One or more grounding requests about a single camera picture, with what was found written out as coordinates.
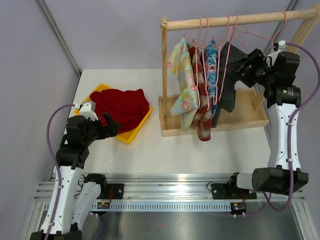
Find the dark grey dotted garment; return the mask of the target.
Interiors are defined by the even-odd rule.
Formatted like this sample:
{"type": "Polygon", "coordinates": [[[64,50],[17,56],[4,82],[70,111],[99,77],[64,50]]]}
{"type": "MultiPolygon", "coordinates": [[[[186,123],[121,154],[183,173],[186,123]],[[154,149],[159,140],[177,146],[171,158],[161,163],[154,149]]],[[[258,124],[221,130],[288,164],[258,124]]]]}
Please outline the dark grey dotted garment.
{"type": "Polygon", "coordinates": [[[220,109],[225,109],[231,113],[235,108],[236,90],[235,84],[241,80],[230,80],[227,77],[227,65],[239,61],[247,56],[242,50],[226,42],[220,52],[220,69],[218,79],[218,100],[217,105],[220,109]]]}

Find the red skirt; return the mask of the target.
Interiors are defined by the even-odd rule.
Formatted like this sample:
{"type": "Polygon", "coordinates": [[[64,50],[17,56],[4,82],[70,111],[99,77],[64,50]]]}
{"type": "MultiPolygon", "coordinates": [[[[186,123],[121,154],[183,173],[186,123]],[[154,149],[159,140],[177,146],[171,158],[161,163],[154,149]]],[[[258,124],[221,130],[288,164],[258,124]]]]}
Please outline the red skirt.
{"type": "Polygon", "coordinates": [[[90,94],[90,100],[95,103],[95,113],[102,125],[108,126],[104,117],[108,113],[120,124],[120,134],[138,127],[150,108],[142,89],[121,91],[111,88],[101,92],[94,91],[90,94]]]}

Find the blue floral garment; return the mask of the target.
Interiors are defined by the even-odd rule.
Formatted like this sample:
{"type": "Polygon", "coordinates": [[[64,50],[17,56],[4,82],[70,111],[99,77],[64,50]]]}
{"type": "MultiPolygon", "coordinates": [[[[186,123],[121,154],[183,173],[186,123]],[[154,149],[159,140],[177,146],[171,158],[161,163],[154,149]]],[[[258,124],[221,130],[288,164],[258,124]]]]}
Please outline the blue floral garment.
{"type": "Polygon", "coordinates": [[[207,84],[207,92],[210,104],[210,110],[212,111],[212,128],[216,128],[221,113],[221,109],[216,105],[213,105],[213,97],[216,93],[216,77],[217,77],[217,58],[218,49],[216,41],[213,39],[203,50],[204,55],[204,69],[207,84]]]}

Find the pink hanger of red skirt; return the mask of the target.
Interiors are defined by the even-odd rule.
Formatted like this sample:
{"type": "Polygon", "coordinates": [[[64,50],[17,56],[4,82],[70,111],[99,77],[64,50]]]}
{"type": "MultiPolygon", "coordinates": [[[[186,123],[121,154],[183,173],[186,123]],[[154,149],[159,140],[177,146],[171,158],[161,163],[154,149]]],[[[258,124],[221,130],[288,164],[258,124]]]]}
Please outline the pink hanger of red skirt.
{"type": "Polygon", "coordinates": [[[279,34],[282,32],[282,30],[286,27],[287,22],[288,22],[288,15],[287,15],[287,13],[286,13],[284,10],[281,10],[280,12],[284,15],[284,23],[282,24],[282,26],[279,27],[278,30],[275,31],[275,33],[273,34],[273,36],[270,37],[270,38],[267,38],[267,37],[265,37],[265,36],[259,35],[259,34],[257,34],[257,33],[252,32],[252,31],[244,30],[244,29],[241,28],[240,26],[234,26],[234,27],[233,27],[233,30],[234,30],[234,32],[235,32],[236,30],[240,30],[240,31],[241,31],[242,33],[244,33],[244,34],[249,34],[249,35],[255,36],[255,37],[257,37],[257,38],[263,39],[263,40],[265,40],[265,41],[268,41],[269,44],[270,44],[271,46],[273,46],[275,40],[278,38],[278,36],[279,36],[279,34]]]}

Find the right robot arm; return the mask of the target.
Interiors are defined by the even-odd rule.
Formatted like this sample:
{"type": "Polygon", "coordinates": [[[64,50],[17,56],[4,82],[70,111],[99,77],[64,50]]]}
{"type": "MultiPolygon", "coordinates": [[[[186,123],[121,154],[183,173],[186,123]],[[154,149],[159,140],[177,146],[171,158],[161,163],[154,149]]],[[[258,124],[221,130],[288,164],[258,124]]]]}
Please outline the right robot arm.
{"type": "Polygon", "coordinates": [[[229,177],[227,193],[239,198],[245,191],[260,191],[290,196],[309,181],[301,171],[297,153],[298,108],[301,90],[293,84],[300,64],[299,55],[278,51],[264,56],[259,49],[228,64],[236,79],[251,87],[264,87],[271,124],[270,156],[266,167],[253,173],[235,172],[229,177]]]}

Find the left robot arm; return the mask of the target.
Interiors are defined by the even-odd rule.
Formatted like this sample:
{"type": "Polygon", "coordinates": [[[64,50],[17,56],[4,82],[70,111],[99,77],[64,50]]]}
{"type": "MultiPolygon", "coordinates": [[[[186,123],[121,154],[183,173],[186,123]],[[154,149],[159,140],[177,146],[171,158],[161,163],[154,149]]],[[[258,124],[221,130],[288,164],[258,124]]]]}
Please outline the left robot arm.
{"type": "Polygon", "coordinates": [[[120,129],[120,124],[108,113],[103,117],[106,126],[100,119],[93,120],[83,115],[67,120],[66,134],[54,157],[57,179],[49,209],[40,230],[31,234],[32,240],[82,239],[82,228],[93,202],[107,196],[106,176],[99,173],[89,173],[84,178],[80,194],[76,194],[90,145],[97,140],[115,137],[120,129]]]}

